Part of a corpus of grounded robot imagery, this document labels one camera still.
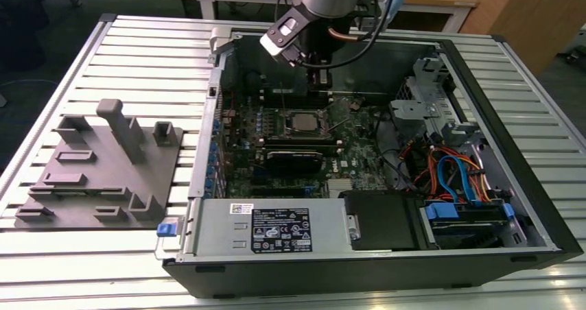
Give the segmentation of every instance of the chip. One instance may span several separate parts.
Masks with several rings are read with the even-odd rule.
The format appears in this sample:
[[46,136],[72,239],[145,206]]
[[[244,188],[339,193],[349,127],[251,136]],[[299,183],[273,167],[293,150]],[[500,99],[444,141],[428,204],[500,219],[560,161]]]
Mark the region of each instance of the chip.
[[311,113],[297,113],[292,116],[292,128],[296,130],[316,130],[317,119]]

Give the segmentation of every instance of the motherboard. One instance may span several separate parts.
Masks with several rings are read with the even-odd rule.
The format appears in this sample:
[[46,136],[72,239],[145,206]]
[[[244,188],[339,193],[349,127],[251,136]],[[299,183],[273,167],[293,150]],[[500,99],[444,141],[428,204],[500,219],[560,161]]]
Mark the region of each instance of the motherboard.
[[228,198],[329,198],[343,189],[388,189],[372,139],[376,117],[360,98],[331,97],[321,109],[297,109],[232,96],[222,111]]

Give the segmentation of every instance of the gray plastic mount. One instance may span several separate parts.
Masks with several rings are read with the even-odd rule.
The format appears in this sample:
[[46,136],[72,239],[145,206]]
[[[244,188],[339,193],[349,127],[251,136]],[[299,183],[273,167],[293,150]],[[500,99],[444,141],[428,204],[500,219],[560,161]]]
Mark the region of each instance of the gray plastic mount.
[[102,99],[90,126],[64,116],[61,142],[16,212],[17,228],[154,228],[164,217],[182,130],[158,121],[141,128]]

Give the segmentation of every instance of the power supply label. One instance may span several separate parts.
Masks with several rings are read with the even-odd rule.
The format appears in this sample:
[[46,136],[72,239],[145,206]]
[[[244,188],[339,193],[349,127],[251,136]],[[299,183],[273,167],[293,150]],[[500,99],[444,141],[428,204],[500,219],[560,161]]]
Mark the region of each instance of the power supply label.
[[311,252],[308,208],[252,210],[253,253]]

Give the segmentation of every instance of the slotted metal surface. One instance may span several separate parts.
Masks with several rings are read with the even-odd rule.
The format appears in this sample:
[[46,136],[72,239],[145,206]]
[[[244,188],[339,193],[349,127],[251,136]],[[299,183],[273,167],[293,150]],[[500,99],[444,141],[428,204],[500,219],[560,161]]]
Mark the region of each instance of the slotted metal surface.
[[[97,101],[116,97],[124,114],[141,126],[170,120],[186,134],[178,154],[166,214],[182,215],[201,124],[210,65],[212,27],[232,22],[118,16],[100,23],[65,76],[54,110],[45,109],[12,167],[1,177],[0,228],[13,227],[16,209],[26,200],[60,138],[50,131],[62,114],[93,115]],[[263,27],[261,24],[243,24]],[[539,181],[586,248],[584,142],[559,115],[505,46],[487,36],[392,32],[408,38],[445,37],[461,52],[496,113],[505,124]],[[471,111],[456,91],[468,119]],[[206,306],[234,309],[580,309],[586,304],[586,256],[544,270],[527,270],[481,287],[380,293],[197,300],[161,269],[153,250],[169,256],[177,238],[157,239],[153,231],[10,232],[0,234],[0,301],[2,309],[108,309]]]

